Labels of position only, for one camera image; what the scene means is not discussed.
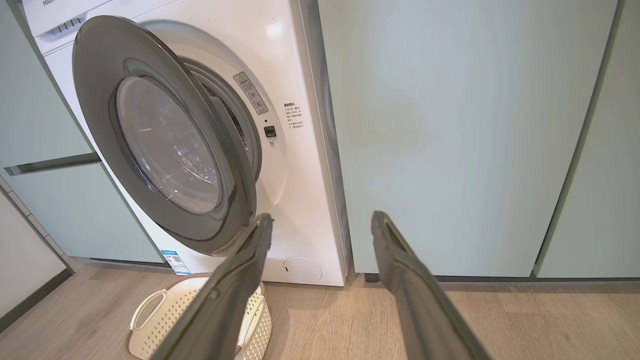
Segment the white washing machine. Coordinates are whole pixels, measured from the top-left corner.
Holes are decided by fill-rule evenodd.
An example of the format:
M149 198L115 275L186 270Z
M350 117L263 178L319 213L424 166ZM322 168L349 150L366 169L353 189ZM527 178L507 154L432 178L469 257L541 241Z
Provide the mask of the white washing machine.
M178 274L256 214L265 281L343 286L350 243L317 3L24 0L115 184Z

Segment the door glass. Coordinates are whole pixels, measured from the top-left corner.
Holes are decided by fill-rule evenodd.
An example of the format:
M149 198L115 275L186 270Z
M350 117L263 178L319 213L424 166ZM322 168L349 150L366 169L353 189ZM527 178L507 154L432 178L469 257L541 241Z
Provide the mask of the door glass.
M190 212L213 210L222 193L218 167L182 108L137 76L120 83L116 107L127 145L150 182Z

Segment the basket hole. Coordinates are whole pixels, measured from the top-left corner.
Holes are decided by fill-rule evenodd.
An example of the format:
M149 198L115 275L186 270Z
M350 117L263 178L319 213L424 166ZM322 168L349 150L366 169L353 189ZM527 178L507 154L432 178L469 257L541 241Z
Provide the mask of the basket hole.
M162 302L163 299L164 299L163 294L158 294L152 297L149 300L149 302L147 302L147 305L145 305L145 307L142 308L142 310L140 311L140 314L138 314L138 318L136 319L136 323L134 324L134 326L136 328L140 328L142 324L144 324L147 321L147 319L149 319L149 317L154 312L154 310L158 306L160 306L160 303Z

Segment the basket handle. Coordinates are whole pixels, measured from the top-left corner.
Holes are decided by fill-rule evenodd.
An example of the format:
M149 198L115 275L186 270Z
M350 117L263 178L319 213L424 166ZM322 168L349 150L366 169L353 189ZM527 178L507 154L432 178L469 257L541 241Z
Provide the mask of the basket handle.
M140 305L138 305L138 308L136 309L136 312L133 313L133 317L131 318L131 324L129 325L129 328L133 331L138 331L140 329L142 329L147 322L149 321L149 319L151 319L151 317L156 313L156 311L160 308L160 305L162 305L162 303L166 300L166 296L167 294L169 294L169 291L166 291L165 289L162 290L158 290L155 293L147 296L147 298L145 300L143 300ZM147 306L147 304L156 296L158 295L162 295L162 301L160 301L160 303L158 303L158 305L156 305L156 308L151 312L151 314L149 314L149 316L147 317L147 319L145 320L145 322L140 326L140 327L136 327L136 321L138 320L138 316L140 315L140 313L142 312L142 309L145 308L145 306Z
M255 314L262 310L264 307L264 296L260 296L258 298L258 304L253 308L253 311L245 315L242 320L242 325L240 326L240 334L238 335L237 344L244 348L247 346L249 340L251 340L250 334L253 334L256 326L258 326L258 322L260 321L259 317L256 317Z

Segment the wooden floor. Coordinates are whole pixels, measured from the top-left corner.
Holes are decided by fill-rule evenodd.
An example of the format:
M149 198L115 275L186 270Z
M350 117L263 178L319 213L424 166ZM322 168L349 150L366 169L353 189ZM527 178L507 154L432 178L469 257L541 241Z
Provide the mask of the wooden floor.
M123 359L133 311L177 276L89 265L0 334L2 359ZM393 297L352 275L344 288L269 283L266 359L403 359ZM640 359L640 286L446 284L494 359Z

